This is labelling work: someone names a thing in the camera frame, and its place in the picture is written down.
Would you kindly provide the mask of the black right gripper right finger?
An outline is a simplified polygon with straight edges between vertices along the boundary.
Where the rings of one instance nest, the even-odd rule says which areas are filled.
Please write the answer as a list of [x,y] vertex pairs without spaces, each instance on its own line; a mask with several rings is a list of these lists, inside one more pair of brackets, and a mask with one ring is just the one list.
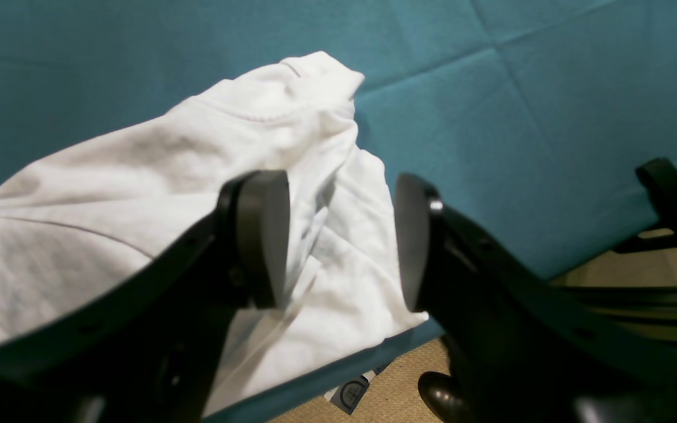
[[677,351],[532,275],[436,187],[395,193],[405,303],[444,329],[470,422],[677,422]]

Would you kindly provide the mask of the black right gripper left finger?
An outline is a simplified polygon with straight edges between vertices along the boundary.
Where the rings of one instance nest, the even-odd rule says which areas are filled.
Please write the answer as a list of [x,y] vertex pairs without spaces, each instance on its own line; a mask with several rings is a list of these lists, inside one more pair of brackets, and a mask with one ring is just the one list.
[[238,310],[284,305],[285,170],[228,180],[214,211],[121,286],[0,345],[0,422],[199,422]]

